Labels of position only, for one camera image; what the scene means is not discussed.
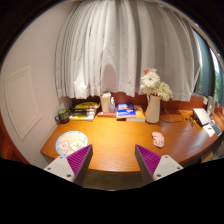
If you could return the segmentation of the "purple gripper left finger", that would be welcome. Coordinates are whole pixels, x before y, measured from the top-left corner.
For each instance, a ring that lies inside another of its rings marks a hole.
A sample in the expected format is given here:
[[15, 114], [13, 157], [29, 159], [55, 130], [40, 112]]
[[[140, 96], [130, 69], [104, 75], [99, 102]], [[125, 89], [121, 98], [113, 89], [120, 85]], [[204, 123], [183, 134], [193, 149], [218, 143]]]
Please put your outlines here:
[[58, 156], [45, 168], [45, 171], [81, 186], [92, 155], [92, 145], [85, 146], [69, 156]]

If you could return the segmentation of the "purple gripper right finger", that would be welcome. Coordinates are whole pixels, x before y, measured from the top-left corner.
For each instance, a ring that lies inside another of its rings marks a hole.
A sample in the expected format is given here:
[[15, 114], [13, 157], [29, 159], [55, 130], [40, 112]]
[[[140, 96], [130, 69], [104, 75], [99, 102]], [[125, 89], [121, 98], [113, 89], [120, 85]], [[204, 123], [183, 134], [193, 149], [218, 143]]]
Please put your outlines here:
[[135, 145], [135, 157], [146, 184], [182, 169], [182, 166], [169, 155], [159, 156], [138, 144]]

